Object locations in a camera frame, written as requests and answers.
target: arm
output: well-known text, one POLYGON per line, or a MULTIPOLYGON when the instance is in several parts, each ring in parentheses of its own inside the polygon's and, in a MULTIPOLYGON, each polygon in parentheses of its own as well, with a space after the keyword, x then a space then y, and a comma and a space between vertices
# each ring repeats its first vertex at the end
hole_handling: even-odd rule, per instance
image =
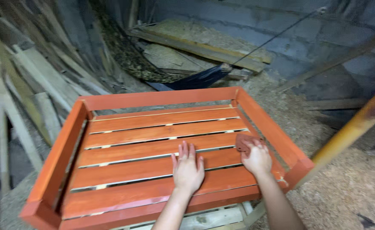
POLYGON ((241 161, 257 179, 264 197, 270 229, 306 229, 270 172, 272 161, 268 148, 257 140, 254 143, 245 142, 245 144, 251 149, 251 153, 248 157, 241 154, 241 161))
POLYGON ((187 143, 183 141, 183 145, 179 145, 178 160, 172 154, 172 162, 175 188, 152 230, 179 229, 191 196, 199 189, 205 178, 203 157, 196 162, 193 144, 190 144, 189 149, 187 143))

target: crate frame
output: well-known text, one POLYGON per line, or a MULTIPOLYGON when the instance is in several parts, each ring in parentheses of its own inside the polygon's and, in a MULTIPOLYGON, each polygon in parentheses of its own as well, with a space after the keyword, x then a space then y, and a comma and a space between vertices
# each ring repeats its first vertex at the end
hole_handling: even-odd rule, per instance
MULTIPOLYGON (((80 134, 84 121, 89 123, 89 121, 95 119, 96 117, 92 111, 96 110, 219 100, 231 100, 231 106, 240 115, 252 135, 260 137, 240 111, 239 106, 241 106, 255 126, 261 131, 262 135, 288 165, 290 170, 282 178, 282 181, 285 183, 282 189, 284 192, 288 192, 294 188, 297 182, 314 167, 312 161, 292 142, 285 132, 242 87, 84 96, 79 97, 74 103, 43 165, 42 171, 38 175, 20 217, 39 230, 109 229, 156 219, 166 202, 134 207, 126 209, 126 212, 118 210, 100 215, 62 220, 56 201, 61 200, 60 196, 64 195, 64 191, 61 192, 60 187, 66 178, 66 169, 74 151, 75 143, 78 138, 81 138, 80 134)), ((139 114, 151 114, 155 112, 139 112, 139 114)), ((188 212, 196 212, 259 198, 261 198, 261 194, 257 185, 219 191, 197 196, 190 202, 188 212)))

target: finger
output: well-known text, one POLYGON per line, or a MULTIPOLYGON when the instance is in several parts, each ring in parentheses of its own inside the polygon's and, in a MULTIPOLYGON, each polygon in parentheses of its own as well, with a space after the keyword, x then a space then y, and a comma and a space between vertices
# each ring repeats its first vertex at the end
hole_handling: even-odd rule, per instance
POLYGON ((199 165, 198 165, 198 171, 204 171, 205 170, 205 160, 202 156, 199 157, 199 165))
POLYGON ((172 164, 173 164, 173 172, 175 171, 176 167, 178 166, 178 160, 176 159, 175 154, 171 154, 172 157, 172 164))
POLYGON ((189 159, 196 161, 196 150, 194 149, 194 144, 190 144, 189 146, 189 159))
POLYGON ((179 160, 182 159, 183 156, 183 145, 179 145, 179 160))
POLYGON ((183 155, 182 159, 185 160, 189 157, 189 149, 187 148, 187 142, 184 140, 183 141, 183 155))
POLYGON ((254 140, 254 144, 255 144, 258 148, 262 148, 262 143, 261 143, 259 140, 254 140))
POLYGON ((243 144, 245 144, 247 147, 249 147, 250 149, 252 149, 253 147, 255 147, 253 145, 253 143, 249 142, 249 141, 246 141, 246 140, 243 140, 242 141, 243 144))
POLYGON ((244 161, 249 158, 249 156, 247 156, 247 154, 245 154, 244 152, 241 152, 240 157, 241 157, 241 163, 244 163, 244 161))

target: raw wood pallet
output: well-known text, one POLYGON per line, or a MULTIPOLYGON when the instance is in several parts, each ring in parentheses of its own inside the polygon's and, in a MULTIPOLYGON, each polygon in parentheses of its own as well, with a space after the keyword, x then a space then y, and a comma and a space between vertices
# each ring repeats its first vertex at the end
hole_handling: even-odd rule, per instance
POLYGON ((292 189, 313 164, 241 87, 87 96, 75 102, 21 217, 40 230, 109 229, 152 221, 173 190, 170 154, 177 154, 182 140, 195 145, 206 170, 187 212, 260 198, 255 178, 234 147, 237 133, 261 137, 238 106, 291 168, 285 172, 270 151, 273 175, 283 191, 292 189), (92 113, 219 100, 231 104, 96 117, 92 113))

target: floor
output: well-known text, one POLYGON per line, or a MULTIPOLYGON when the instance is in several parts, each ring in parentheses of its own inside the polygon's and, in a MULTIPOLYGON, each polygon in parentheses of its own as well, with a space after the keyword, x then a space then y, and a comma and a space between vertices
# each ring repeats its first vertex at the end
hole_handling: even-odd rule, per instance
MULTIPOLYGON (((337 130, 321 122, 328 116, 303 110, 304 97, 291 92, 274 93, 273 89, 280 84, 274 80, 277 79, 274 75, 274 71, 264 72, 247 83, 220 81, 215 87, 243 86, 292 140, 308 156, 312 156, 337 130)), ((375 229, 375 153, 369 151, 374 144, 375 127, 318 176, 288 193, 288 199, 308 229, 375 229)), ((31 229, 17 215, 35 178, 36 174, 30 173, 1 200, 1 229, 31 229)), ((268 229, 266 216, 252 229, 268 229)))

